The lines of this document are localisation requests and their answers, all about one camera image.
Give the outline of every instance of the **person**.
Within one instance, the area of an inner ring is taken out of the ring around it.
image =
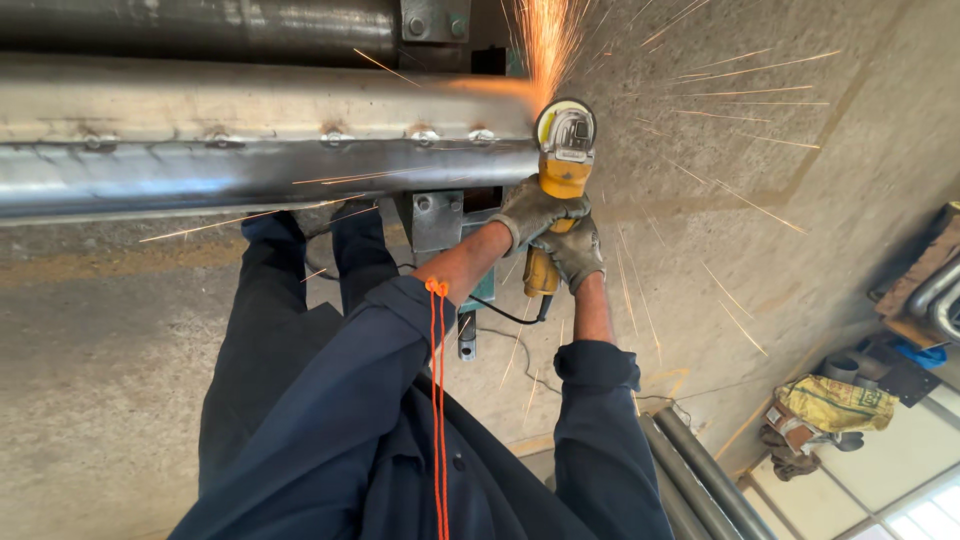
[[[330,304],[306,309],[305,239],[291,214],[244,222],[250,247],[201,417],[200,497],[169,537],[672,539],[587,198],[555,199],[531,177],[481,229],[406,276],[380,215],[360,209],[372,207],[349,201],[330,226],[346,318]],[[560,218],[577,221],[549,232]],[[556,492],[442,394],[438,520],[431,333],[440,317],[454,328],[456,306],[494,263],[531,242],[576,301],[574,340],[554,357]],[[431,278],[447,289],[433,327]]]

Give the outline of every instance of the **gray work glove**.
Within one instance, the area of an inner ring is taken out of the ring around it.
[[[547,231],[537,236],[531,245],[550,254],[560,276],[570,285],[570,294],[590,274],[599,270],[607,278],[607,267],[600,255],[600,234],[590,214],[573,224],[566,233]]]
[[[513,255],[550,228],[558,219],[580,219],[590,212],[587,196],[558,199],[540,189],[538,175],[533,175],[507,193],[500,213],[488,222],[499,221],[510,229],[514,244],[503,257]]]

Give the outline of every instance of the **angle grinder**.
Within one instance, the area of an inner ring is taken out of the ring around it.
[[[573,98],[554,100],[537,118],[534,137],[540,146],[540,188],[559,199],[582,196],[593,168],[596,139],[596,117],[590,107]],[[574,222],[557,220],[550,231],[566,233]],[[560,273],[553,260],[542,249],[531,246],[523,271],[523,292],[530,298],[543,295],[538,320],[545,320],[559,289]]]

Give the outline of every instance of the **navy blue coverall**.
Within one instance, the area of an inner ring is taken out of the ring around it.
[[[332,228],[346,319],[306,309],[290,214],[244,223],[251,245],[204,400],[201,495],[171,539],[437,537],[429,293],[398,275],[376,211]],[[450,538],[672,539],[630,394],[636,356],[575,341],[554,366],[556,493],[446,397]]]

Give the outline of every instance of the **yellow bag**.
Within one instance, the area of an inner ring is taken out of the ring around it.
[[[774,391],[784,405],[818,430],[883,431],[900,398],[826,377],[806,376]]]

